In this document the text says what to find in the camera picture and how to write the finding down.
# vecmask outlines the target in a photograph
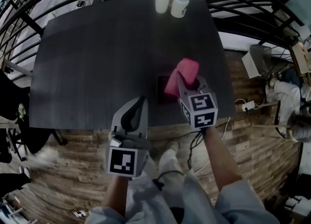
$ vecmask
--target shoe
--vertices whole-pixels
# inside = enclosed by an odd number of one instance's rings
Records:
[[[24,173],[30,179],[30,173],[29,173],[29,170],[27,168],[24,168]]]
[[[272,78],[270,81],[269,81],[269,86],[271,88],[274,88],[274,85],[276,84],[277,82],[277,79],[276,78]]]
[[[179,149],[178,143],[176,141],[169,142],[167,144],[167,149],[171,149],[177,153]]]

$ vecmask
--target wire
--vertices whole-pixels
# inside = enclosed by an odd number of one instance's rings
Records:
[[[205,165],[203,165],[201,168],[199,168],[194,174],[199,173],[202,169],[204,169],[206,167],[206,165],[209,163],[210,160],[208,160]]]
[[[279,70],[275,73],[275,75],[273,75],[273,76],[271,75],[270,78],[269,78],[267,81],[271,80],[271,79],[274,78],[274,77],[277,77],[277,76],[278,76],[278,73],[281,72],[281,70],[284,69],[286,66],[288,66],[288,63],[285,64],[281,69],[279,69]]]
[[[157,180],[160,180],[160,178],[168,173],[178,173],[178,174],[181,174],[181,175],[184,175],[182,172],[178,171],[178,170],[174,170],[174,171],[167,171],[167,172],[163,172],[160,174],[160,176],[157,178]]]
[[[168,139],[169,139],[169,140],[173,140],[173,139],[183,138],[183,137],[188,136],[188,135],[190,135],[190,134],[192,134],[192,133],[198,133],[198,132],[200,132],[200,131],[192,131],[192,132],[183,134],[183,135],[178,136],[178,137],[155,139],[155,140],[152,140],[152,141],[163,141],[163,140],[168,140]]]
[[[237,99],[235,102],[237,102],[237,101],[239,101],[239,100],[244,101],[244,103],[246,104],[245,99],[242,99],[242,98]]]
[[[271,55],[290,55],[290,54],[271,54]]]
[[[282,54],[280,55],[280,57],[279,57],[279,58],[281,58],[281,57],[282,57],[282,55],[284,54],[285,50],[286,50],[286,48],[284,48],[284,50],[283,50],[283,52],[282,52]],[[274,65],[273,65],[272,69],[268,72],[268,74],[266,75],[266,77],[264,78],[264,80],[266,80],[266,79],[269,77],[270,73],[273,71],[273,69],[274,69],[274,68],[275,68],[275,66],[277,65],[277,62],[278,62],[278,61],[276,61],[276,62],[274,63]]]
[[[232,123],[232,122],[235,122],[235,121],[242,121],[242,120],[246,119],[247,116],[248,116],[248,110],[246,110],[246,114],[245,114],[245,116],[244,116],[243,118],[231,120],[231,121],[229,121],[228,123]],[[220,125],[217,125],[215,128],[218,128],[218,127],[220,127],[220,126],[222,126],[222,125],[226,125],[226,124],[227,124],[227,122],[222,123],[222,124],[220,124]]]
[[[256,103],[255,103],[256,108],[254,108],[255,110],[260,109],[261,107],[259,107]]]
[[[223,133],[223,135],[222,135],[222,138],[221,139],[223,139],[224,138],[224,136],[225,136],[225,132],[226,132],[226,130],[227,130],[227,127],[228,127],[228,123],[229,123],[229,120],[231,119],[231,117],[229,117],[228,118],[228,120],[227,120],[227,124],[225,125],[225,130],[224,130],[224,133]]]
[[[204,136],[204,134],[203,134],[203,130],[201,129],[200,130],[200,132],[194,137],[194,139],[191,141],[191,144],[190,144],[190,148],[189,148],[189,150],[190,150],[190,153],[189,153],[189,158],[188,158],[188,160],[187,160],[187,165],[188,165],[188,168],[189,168],[189,170],[192,168],[192,166],[191,166],[191,162],[192,162],[192,150],[195,148],[195,147],[197,147],[201,142],[202,142],[202,140],[204,139],[204,137],[199,141],[199,138],[201,137],[201,136]]]
[[[293,68],[293,66],[291,66],[290,68],[288,68],[288,69],[282,71],[282,73],[284,73],[284,72],[286,72],[286,71],[288,71],[288,70],[290,70],[290,69],[292,69],[292,68]]]

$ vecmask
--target white pants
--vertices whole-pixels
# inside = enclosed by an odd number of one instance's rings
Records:
[[[176,153],[172,149],[166,150],[163,153],[160,162],[159,170],[156,170],[154,161],[149,158],[141,176],[148,176],[151,179],[157,179],[159,175],[168,171],[180,171],[181,167],[177,161]],[[181,174],[171,172],[163,175],[160,182],[164,183],[162,195],[169,207],[184,207],[182,198],[182,187],[185,177]]]
[[[311,88],[307,84],[303,84],[301,96],[311,100]],[[267,102],[281,101],[279,124],[286,125],[293,112],[299,114],[301,96],[299,87],[287,82],[276,81],[274,89],[268,90]],[[280,132],[286,134],[286,128],[280,128]]]

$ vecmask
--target person's leg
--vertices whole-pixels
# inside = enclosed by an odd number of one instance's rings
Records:
[[[162,189],[163,197],[169,207],[184,207],[182,198],[182,188],[184,184],[185,177],[177,172],[182,173],[181,167],[177,161],[176,153],[178,150],[178,143],[169,143],[167,151],[162,155],[159,162],[159,173],[162,175],[165,172],[170,172],[164,174],[160,178],[160,182],[164,183]]]
[[[280,110],[278,113],[280,125],[287,125],[289,124],[289,118],[291,117],[292,113],[294,112],[293,101],[290,96],[284,93],[280,93]],[[286,128],[279,128],[279,131],[287,136],[287,129]]]
[[[265,87],[266,100],[268,103],[278,102],[280,100],[280,93],[277,93],[273,88],[268,85]]]
[[[23,185],[30,183],[30,179],[22,174],[0,174],[0,197],[5,194],[21,188]]]
[[[300,109],[300,89],[296,85],[276,81],[274,84],[274,90],[277,93],[285,93],[291,97],[293,102],[293,107],[296,114],[299,114]]]
[[[311,87],[308,84],[303,84],[301,88],[301,97],[306,101],[311,101]]]
[[[296,74],[294,69],[290,69],[282,73],[282,82],[287,82],[296,85],[299,89],[302,87],[302,82]]]
[[[157,171],[155,162],[153,161],[153,159],[151,157],[148,157],[147,162],[145,164],[144,170],[142,171],[140,177],[149,177],[150,179],[157,179],[159,176],[159,173]]]

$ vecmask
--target person sitting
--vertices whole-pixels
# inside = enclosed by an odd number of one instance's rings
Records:
[[[308,76],[308,84],[303,83],[293,69],[284,73],[281,80],[274,78],[266,85],[267,102],[280,101],[278,124],[292,126],[290,132],[285,127],[279,128],[284,137],[292,135],[301,142],[311,141],[311,119],[300,116],[302,102],[311,100],[309,85],[311,85],[310,76]]]

